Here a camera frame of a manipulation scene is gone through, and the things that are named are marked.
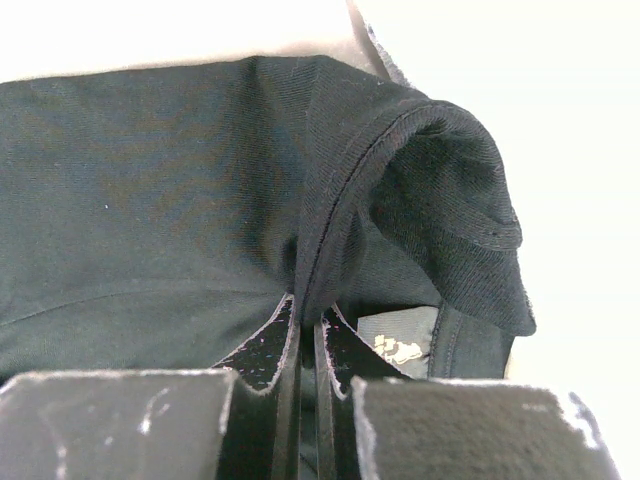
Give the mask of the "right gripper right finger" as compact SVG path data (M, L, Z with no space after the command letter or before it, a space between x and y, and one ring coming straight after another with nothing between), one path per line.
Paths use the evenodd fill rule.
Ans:
M322 479L615 479L573 392L503 380L413 380L329 309L315 327Z

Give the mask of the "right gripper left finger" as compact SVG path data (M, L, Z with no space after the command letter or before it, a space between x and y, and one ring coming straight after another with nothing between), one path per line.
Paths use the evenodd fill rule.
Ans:
M284 296L209 369L17 375L1 391L1 475L294 479L299 338Z

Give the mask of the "black daisy print t-shirt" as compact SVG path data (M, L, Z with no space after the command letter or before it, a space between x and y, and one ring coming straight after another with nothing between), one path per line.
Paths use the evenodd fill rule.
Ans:
M311 330L423 325L431 375L535 332L498 148L468 111L325 56L5 82L1 375L206 368L285 295Z

